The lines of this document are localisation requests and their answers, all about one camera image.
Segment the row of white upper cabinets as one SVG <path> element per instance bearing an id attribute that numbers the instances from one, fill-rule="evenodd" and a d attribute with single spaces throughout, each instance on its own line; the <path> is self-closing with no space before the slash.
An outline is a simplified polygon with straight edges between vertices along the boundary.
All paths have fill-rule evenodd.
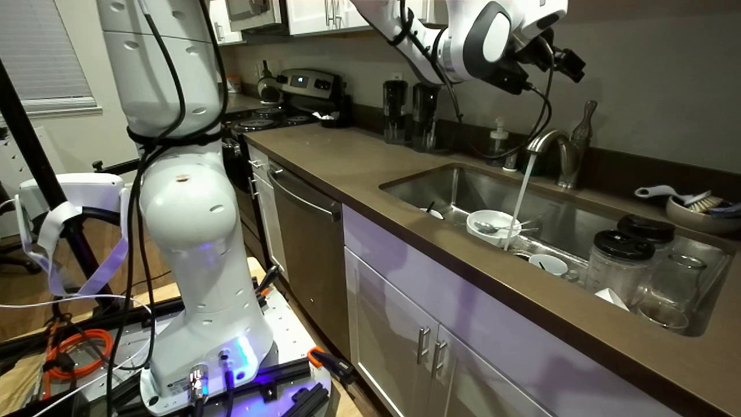
<path id="1" fill-rule="evenodd" d="M 230 29 L 225 0 L 211 0 L 211 24 L 220 45 L 283 41 L 290 36 L 336 35 L 370 31 L 351 0 L 283 0 L 281 31 L 237 31 Z"/>

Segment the dark kettle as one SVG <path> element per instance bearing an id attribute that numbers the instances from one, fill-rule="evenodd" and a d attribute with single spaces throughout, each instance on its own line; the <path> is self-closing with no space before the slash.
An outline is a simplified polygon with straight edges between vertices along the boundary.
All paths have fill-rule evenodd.
<path id="1" fill-rule="evenodd" d="M 283 102 L 283 91 L 266 60 L 262 61 L 261 76 L 257 84 L 258 96 L 263 104 L 278 105 Z"/>

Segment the black countertop appliance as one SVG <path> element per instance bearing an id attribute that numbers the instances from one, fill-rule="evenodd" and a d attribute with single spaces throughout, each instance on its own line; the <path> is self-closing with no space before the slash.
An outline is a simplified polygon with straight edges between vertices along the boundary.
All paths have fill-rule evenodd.
<path id="1" fill-rule="evenodd" d="M 354 123 L 354 98 L 350 94 L 345 94 L 318 113 L 320 125 L 325 129 L 347 129 Z"/>

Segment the soap dispenser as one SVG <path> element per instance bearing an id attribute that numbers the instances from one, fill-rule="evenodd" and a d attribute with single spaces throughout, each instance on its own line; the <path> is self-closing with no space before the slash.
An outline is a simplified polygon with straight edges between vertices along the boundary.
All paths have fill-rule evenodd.
<path id="1" fill-rule="evenodd" d="M 497 155 L 507 151 L 507 142 L 510 132 L 505 127 L 505 119 L 500 116 L 496 119 L 496 128 L 490 132 L 490 140 L 493 145 L 492 154 Z M 491 159 L 487 164 L 489 166 L 504 169 L 507 158 Z"/>

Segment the grey and white utensil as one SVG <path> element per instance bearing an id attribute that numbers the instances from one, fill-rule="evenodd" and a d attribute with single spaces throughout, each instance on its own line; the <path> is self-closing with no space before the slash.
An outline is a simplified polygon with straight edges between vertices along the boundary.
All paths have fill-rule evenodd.
<path id="1" fill-rule="evenodd" d="M 688 207 L 704 198 L 710 197 L 711 191 L 683 195 L 683 193 L 678 193 L 677 190 L 670 185 L 656 185 L 637 188 L 633 194 L 636 197 L 644 199 L 651 197 L 672 197 L 680 201 L 682 206 Z"/>

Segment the glass jar with black lid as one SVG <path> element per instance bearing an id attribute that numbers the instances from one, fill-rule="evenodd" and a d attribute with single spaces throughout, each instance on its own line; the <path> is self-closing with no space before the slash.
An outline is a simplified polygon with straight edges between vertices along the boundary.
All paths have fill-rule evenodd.
<path id="1" fill-rule="evenodd" d="M 655 248 L 619 230 L 597 232 L 590 249 L 585 289 L 597 293 L 609 288 L 627 307 L 650 277 Z"/>
<path id="2" fill-rule="evenodd" d="M 652 259 L 658 264 L 672 251 L 677 227 L 667 222 L 629 214 L 617 222 L 617 229 L 625 235 L 651 243 L 655 249 Z"/>

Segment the white drawer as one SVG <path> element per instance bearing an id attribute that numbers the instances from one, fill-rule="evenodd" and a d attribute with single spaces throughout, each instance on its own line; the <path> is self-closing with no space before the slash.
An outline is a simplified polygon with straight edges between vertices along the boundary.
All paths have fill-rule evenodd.
<path id="1" fill-rule="evenodd" d="M 252 173 L 265 182 L 269 182 L 270 159 L 252 144 L 248 144 L 248 163 Z"/>

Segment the tall black canister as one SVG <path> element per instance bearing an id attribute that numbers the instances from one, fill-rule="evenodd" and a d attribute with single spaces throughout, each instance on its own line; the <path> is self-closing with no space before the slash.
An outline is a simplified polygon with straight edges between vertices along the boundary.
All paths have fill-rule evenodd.
<path id="1" fill-rule="evenodd" d="M 436 151 L 436 109 L 439 88 L 421 82 L 413 87 L 411 142 L 417 152 Z"/>
<path id="2" fill-rule="evenodd" d="M 406 143 L 406 93 L 405 80 L 387 80 L 382 85 L 383 134 L 387 144 Z"/>

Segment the window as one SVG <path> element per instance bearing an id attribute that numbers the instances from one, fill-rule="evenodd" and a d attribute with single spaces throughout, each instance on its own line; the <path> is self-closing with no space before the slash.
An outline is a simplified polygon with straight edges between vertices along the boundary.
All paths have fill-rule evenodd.
<path id="1" fill-rule="evenodd" d="M 30 118 L 101 113 L 55 0 L 0 0 L 0 60 Z"/>

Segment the white bowl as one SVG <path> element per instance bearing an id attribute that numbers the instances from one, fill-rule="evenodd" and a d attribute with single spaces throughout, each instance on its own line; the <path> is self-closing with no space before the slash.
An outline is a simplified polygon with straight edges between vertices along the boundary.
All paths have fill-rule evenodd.
<path id="1" fill-rule="evenodd" d="M 502 211 L 497 210 L 479 210 L 474 211 L 467 216 L 466 227 L 469 234 L 481 238 L 494 246 L 502 249 L 509 249 L 520 232 L 500 231 L 495 235 L 482 234 L 474 227 L 474 222 L 487 222 L 497 227 L 506 227 L 507 225 L 521 224 L 519 220 Z"/>

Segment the tap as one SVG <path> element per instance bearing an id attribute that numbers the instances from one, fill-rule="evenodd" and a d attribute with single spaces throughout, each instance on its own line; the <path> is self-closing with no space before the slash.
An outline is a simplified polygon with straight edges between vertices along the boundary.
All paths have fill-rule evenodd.
<path id="1" fill-rule="evenodd" d="M 559 176 L 556 185 L 565 189 L 576 188 L 581 165 L 590 143 L 587 148 L 581 150 L 571 142 L 571 134 L 556 129 L 537 135 L 526 146 L 526 151 L 532 155 L 545 154 L 551 145 L 555 145 L 559 150 Z"/>

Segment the dish brush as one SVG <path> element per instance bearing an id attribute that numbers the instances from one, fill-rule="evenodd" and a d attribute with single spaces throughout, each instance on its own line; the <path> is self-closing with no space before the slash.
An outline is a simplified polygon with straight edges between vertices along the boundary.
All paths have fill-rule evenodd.
<path id="1" fill-rule="evenodd" d="M 710 209 L 718 207 L 725 203 L 720 197 L 714 195 L 699 195 L 688 203 L 685 208 L 697 213 L 707 213 Z"/>

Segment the black clamp with orange grip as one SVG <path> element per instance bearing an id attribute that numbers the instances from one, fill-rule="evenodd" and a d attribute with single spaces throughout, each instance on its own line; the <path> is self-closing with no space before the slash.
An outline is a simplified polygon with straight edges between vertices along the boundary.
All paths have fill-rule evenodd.
<path id="1" fill-rule="evenodd" d="M 263 280 L 257 286 L 255 293 L 257 297 L 265 297 L 270 291 L 270 287 L 280 277 L 281 268 L 279 265 L 273 265 L 265 272 Z"/>
<path id="2" fill-rule="evenodd" d="M 328 370 L 345 388 L 355 383 L 355 369 L 350 362 L 326 353 L 320 346 L 310 349 L 307 358 L 316 368 Z"/>

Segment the sink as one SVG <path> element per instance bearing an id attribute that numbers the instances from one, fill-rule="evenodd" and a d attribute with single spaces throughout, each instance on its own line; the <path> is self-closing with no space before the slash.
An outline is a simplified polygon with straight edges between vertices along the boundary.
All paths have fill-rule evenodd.
<path id="1" fill-rule="evenodd" d="M 463 229 L 467 216 L 492 209 L 513 214 L 517 187 L 475 168 L 444 166 L 384 184 L 381 189 L 401 201 L 439 212 L 444 221 Z M 566 262 L 567 280 L 585 284 L 588 251 L 597 232 L 616 229 L 618 218 L 541 192 L 524 194 L 519 219 L 526 223 L 523 235 L 513 237 L 509 251 L 519 258 L 551 254 Z M 699 278 L 699 303 L 689 311 L 685 335 L 702 335 L 712 315 L 720 288 L 732 259 L 731 253 L 704 242 L 676 235 L 674 249 L 709 264 Z"/>

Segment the dishwasher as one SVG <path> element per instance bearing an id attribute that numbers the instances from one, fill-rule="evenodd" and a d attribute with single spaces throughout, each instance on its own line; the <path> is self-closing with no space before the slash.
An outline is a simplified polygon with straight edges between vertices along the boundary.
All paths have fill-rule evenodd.
<path id="1" fill-rule="evenodd" d="M 277 168 L 286 169 L 270 163 L 270 169 Z M 288 264 L 289 287 L 322 334 L 349 359 L 342 219 L 333 222 L 299 205 L 275 187 L 273 190 Z"/>

